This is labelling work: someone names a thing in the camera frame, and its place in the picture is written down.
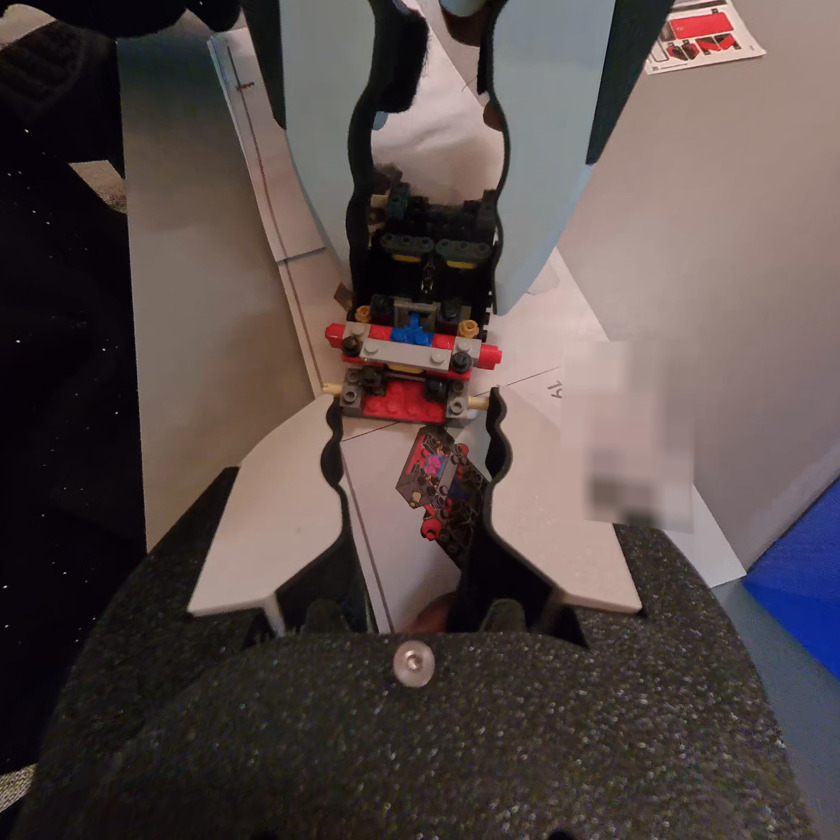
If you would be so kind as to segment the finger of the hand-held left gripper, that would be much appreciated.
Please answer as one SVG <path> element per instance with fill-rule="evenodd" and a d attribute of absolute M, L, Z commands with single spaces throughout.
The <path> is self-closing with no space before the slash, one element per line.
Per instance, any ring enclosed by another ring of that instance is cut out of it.
<path fill-rule="evenodd" d="M 354 308 L 366 295 L 371 136 L 395 11 L 392 2 L 279 2 L 287 140 Z"/>
<path fill-rule="evenodd" d="M 512 310 L 548 262 L 590 177 L 586 163 L 613 1 L 500 2 L 487 80 L 505 159 L 493 309 Z"/>

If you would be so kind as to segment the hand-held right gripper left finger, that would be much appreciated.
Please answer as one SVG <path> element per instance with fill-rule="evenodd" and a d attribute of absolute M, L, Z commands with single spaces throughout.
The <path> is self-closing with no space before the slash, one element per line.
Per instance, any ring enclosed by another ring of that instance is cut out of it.
<path fill-rule="evenodd" d="M 355 632 L 370 630 L 370 597 L 341 487 L 343 415 L 319 397 L 242 461 L 198 576 L 189 613 L 261 610 L 275 634 L 303 627 L 329 601 Z"/>

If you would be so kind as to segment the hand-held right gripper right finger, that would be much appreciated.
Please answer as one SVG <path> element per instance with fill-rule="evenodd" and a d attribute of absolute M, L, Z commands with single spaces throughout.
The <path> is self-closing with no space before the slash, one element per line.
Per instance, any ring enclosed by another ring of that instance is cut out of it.
<path fill-rule="evenodd" d="M 458 630 L 473 632 L 494 602 L 520 605 L 526 628 L 558 632 L 582 607 L 635 616 L 643 602 L 613 525 L 584 516 L 578 468 L 560 428 L 509 386 L 491 389 L 484 493 L 458 582 Z"/>

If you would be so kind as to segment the black and red lego model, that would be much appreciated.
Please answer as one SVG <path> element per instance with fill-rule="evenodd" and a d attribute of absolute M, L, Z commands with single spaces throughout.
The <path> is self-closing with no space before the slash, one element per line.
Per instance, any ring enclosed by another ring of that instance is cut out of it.
<path fill-rule="evenodd" d="M 487 342 L 499 244 L 496 191 L 436 203 L 378 164 L 345 320 L 324 332 L 343 378 L 322 392 L 348 417 L 462 424 L 474 374 L 502 358 Z"/>

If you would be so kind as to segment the red and black sticker sheet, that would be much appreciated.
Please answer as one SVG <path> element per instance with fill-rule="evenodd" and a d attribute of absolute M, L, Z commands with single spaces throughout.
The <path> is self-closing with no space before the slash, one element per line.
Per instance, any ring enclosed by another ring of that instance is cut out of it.
<path fill-rule="evenodd" d="M 652 77 L 765 56 L 731 1 L 673 2 L 646 59 Z"/>

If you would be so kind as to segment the white instruction booklet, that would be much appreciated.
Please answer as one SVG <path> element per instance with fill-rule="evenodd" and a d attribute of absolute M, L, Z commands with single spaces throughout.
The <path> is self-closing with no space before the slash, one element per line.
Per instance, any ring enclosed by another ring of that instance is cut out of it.
<path fill-rule="evenodd" d="M 208 46 L 245 153 L 311 386 L 319 392 L 323 383 L 338 382 L 343 368 L 338 351 L 324 336 L 332 322 L 343 320 L 335 299 L 340 270 L 322 242 L 293 170 L 287 137 L 271 113 L 249 31 L 240 28 L 211 37 Z M 480 123 L 477 100 L 433 34 L 416 105 L 374 132 L 374 149 L 393 151 L 400 165 L 418 163 L 422 173 L 435 174 L 436 162 L 426 163 L 420 152 L 406 146 L 427 125 L 443 132 L 440 140 L 430 139 L 438 157 L 447 161 L 464 149 L 466 162 L 478 164 L 476 175 L 446 175 L 444 185 L 458 188 L 455 196 L 469 180 L 489 184 L 501 168 L 501 142 L 492 140 Z M 503 359 L 495 370 L 475 373 L 475 391 L 508 386 L 556 427 L 566 344 L 606 339 L 557 248 L 517 306 L 502 318 L 491 317 L 488 337 L 500 346 Z M 401 629 L 427 602 L 454 589 L 458 576 L 444 549 L 421 535 L 420 510 L 411 510 L 395 488 L 419 426 L 349 418 L 343 428 L 342 485 L 351 503 L 353 535 L 376 622 L 385 632 Z"/>

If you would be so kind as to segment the blue box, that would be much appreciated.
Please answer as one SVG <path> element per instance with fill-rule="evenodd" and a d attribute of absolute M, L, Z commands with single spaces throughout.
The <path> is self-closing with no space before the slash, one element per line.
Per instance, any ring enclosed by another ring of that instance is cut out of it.
<path fill-rule="evenodd" d="M 769 546 L 743 583 L 783 629 L 838 679 L 838 479 Z"/>

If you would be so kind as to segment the person's black knit clothing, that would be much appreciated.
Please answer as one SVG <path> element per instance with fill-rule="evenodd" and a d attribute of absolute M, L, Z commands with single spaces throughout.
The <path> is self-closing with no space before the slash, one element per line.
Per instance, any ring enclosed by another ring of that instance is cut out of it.
<path fill-rule="evenodd" d="M 239 1 L 2 2 L 43 24 L 2 45 L 2 128 L 31 132 L 67 163 L 107 161 L 125 175 L 118 41 L 156 35 L 190 13 L 214 33 L 231 29 Z"/>

